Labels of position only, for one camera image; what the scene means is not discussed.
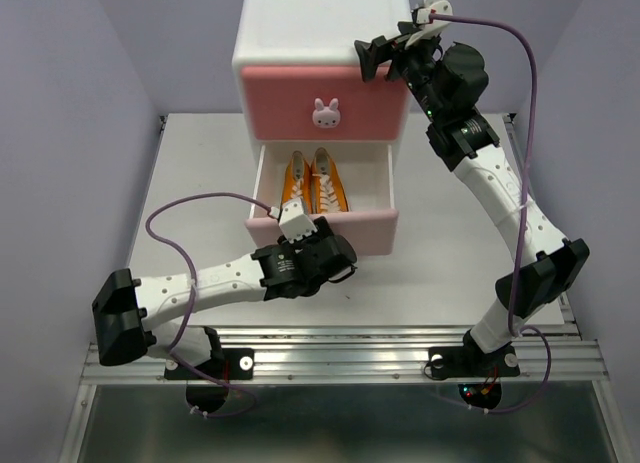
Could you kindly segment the light pink drawer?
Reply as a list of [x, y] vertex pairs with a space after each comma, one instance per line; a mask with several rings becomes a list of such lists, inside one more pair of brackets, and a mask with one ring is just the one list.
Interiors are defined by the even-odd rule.
[[275, 141], [259, 152], [254, 198], [270, 206], [281, 203], [285, 169], [293, 152], [312, 161], [325, 148], [337, 165], [349, 211], [326, 217], [332, 231], [344, 236], [362, 256], [389, 255], [399, 212], [394, 198], [394, 149], [379, 141]]

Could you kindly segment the orange canvas sneaker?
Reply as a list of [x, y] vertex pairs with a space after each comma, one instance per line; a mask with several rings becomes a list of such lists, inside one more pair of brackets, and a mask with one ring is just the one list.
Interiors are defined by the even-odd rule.
[[337, 166], [325, 148], [319, 148], [311, 164], [313, 209], [316, 214], [349, 211], [346, 193]]
[[295, 198], [301, 198], [306, 209], [312, 210], [311, 169], [299, 151], [292, 153], [285, 169], [281, 204], [284, 205]]

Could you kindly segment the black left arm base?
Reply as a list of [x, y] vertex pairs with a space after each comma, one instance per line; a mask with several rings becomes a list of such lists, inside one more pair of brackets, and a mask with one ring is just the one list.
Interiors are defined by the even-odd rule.
[[192, 415], [204, 419], [239, 416], [252, 410], [257, 396], [233, 384], [253, 379], [255, 351], [252, 348], [223, 348], [216, 330], [205, 328], [211, 347], [209, 359], [195, 367], [168, 360], [164, 378], [186, 381], [185, 401]]

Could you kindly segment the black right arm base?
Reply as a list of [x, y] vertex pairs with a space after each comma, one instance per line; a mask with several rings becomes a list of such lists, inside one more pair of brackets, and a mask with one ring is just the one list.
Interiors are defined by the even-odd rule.
[[437, 346], [428, 350], [424, 375], [433, 381], [462, 379], [458, 392], [472, 408], [495, 410], [502, 398], [501, 378], [515, 378], [520, 372], [511, 344], [484, 353], [469, 335], [461, 346]]

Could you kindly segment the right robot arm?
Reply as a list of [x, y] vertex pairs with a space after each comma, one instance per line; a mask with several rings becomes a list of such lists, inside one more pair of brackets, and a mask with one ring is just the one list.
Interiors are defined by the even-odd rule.
[[497, 133], [478, 112], [489, 77], [476, 49], [461, 43], [442, 49], [439, 37], [410, 43], [406, 35], [357, 40], [354, 47], [363, 81], [382, 64], [389, 66], [387, 80], [404, 81], [430, 121], [434, 152], [479, 201], [514, 260], [514, 271], [495, 283], [495, 303], [460, 349], [463, 367], [482, 373], [514, 332], [573, 285], [590, 250], [566, 237], [523, 190], [523, 174], [510, 167]]

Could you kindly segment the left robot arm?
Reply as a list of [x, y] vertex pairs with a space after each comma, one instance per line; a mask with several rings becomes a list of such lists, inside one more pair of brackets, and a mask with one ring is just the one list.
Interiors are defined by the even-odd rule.
[[129, 269], [112, 272], [91, 308], [99, 362], [129, 364], [147, 356], [191, 367], [199, 376], [218, 378], [224, 353], [217, 332], [191, 327], [200, 311], [242, 302], [265, 302], [315, 295], [327, 282], [355, 271], [357, 255], [327, 220], [300, 241], [278, 242], [195, 274], [136, 279]]

